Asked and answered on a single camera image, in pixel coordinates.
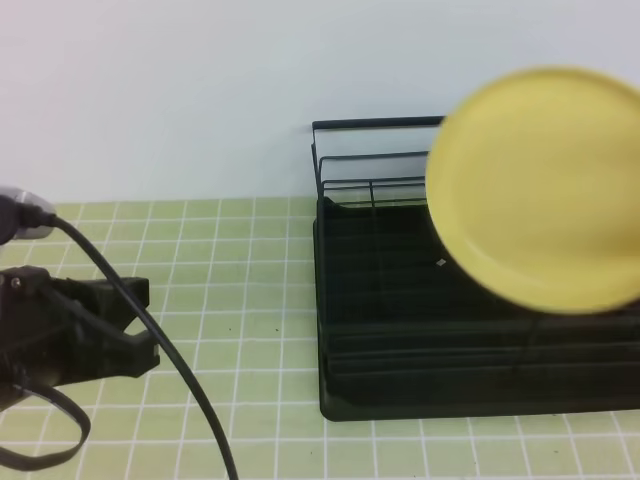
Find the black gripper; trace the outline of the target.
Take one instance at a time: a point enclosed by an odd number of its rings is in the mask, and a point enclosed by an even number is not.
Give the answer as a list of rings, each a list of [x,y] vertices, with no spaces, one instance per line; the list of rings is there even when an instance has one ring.
[[[160,363],[159,345],[147,330],[131,334],[137,314],[106,279],[53,277],[42,268],[1,272],[1,409],[39,396],[62,411],[79,406],[57,391],[68,356],[61,346],[72,321],[64,301],[79,302],[113,328],[86,321],[74,327],[70,380],[139,378]]]

